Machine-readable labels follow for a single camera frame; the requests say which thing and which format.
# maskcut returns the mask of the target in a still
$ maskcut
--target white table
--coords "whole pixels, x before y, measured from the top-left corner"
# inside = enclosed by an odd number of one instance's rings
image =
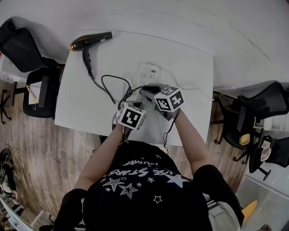
[[[77,37],[102,31],[80,31]],[[213,92],[213,57],[191,47],[169,40],[127,33],[112,32],[113,39],[90,49],[93,73],[98,83],[105,74],[127,79],[132,87],[139,85],[140,65],[154,63],[159,66],[158,82],[199,90],[182,90],[185,104],[182,110],[204,140],[207,139]],[[116,100],[126,91],[126,83],[113,78],[104,80]],[[128,100],[135,100],[136,94]],[[55,124],[99,135],[109,135],[112,117],[117,111],[109,96],[96,87],[87,74],[82,52],[71,51],[65,65],[56,106]],[[148,143],[163,143],[163,134],[169,129],[159,113],[147,109],[146,119],[129,139]],[[182,145],[175,126],[167,144]]]

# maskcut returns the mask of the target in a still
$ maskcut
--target star print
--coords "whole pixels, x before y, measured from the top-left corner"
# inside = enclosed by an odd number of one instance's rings
[[[109,178],[109,182],[105,183],[103,186],[111,185],[111,186],[112,186],[112,190],[115,191],[117,185],[124,184],[123,182],[119,182],[119,180],[120,180],[120,179],[113,180],[112,178]]]
[[[131,183],[128,186],[120,186],[120,187],[122,188],[121,195],[126,194],[129,197],[129,199],[131,199],[133,192],[138,191],[137,189],[131,186]]]
[[[153,201],[158,204],[159,202],[162,201],[161,196],[158,196],[158,197],[157,197],[157,196],[154,196]]]
[[[175,175],[175,176],[171,176],[171,175],[168,175],[168,174],[164,174],[164,176],[167,176],[168,178],[170,178],[170,180],[168,181],[168,183],[173,183],[173,182],[174,182],[174,183],[176,183],[180,188],[182,188],[182,183],[183,183],[183,182],[188,181],[188,180],[186,180],[186,179],[183,179],[180,174]]]
[[[153,183],[153,182],[154,182],[154,179],[151,178],[151,177],[149,177],[149,178],[148,178],[148,181],[149,181],[150,183]]]

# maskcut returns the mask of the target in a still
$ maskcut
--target person's left arm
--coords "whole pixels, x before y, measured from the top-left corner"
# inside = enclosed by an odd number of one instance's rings
[[[117,148],[122,139],[123,126],[117,124],[100,148],[85,164],[74,189],[88,190],[89,187],[102,178],[108,171]]]

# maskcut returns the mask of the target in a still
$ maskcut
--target black hair dryer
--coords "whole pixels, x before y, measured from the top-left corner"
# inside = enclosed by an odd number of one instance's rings
[[[93,74],[91,71],[89,49],[92,46],[104,42],[108,39],[112,39],[111,32],[105,32],[100,34],[87,34],[80,36],[70,44],[70,49],[72,51],[82,51],[83,62],[91,78],[93,78]]]

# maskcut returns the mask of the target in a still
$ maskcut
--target mesh chair back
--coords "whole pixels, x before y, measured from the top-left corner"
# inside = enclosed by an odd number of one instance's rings
[[[260,120],[289,112],[287,94],[279,82],[271,84],[252,98],[238,96],[238,99]]]
[[[43,58],[30,32],[21,28],[10,30],[7,21],[0,28],[0,51],[14,63],[21,72],[34,71],[42,67],[58,66],[51,59]]]
[[[289,164],[289,137],[276,139],[272,143],[271,155],[266,160],[267,163],[278,164],[286,168]]]

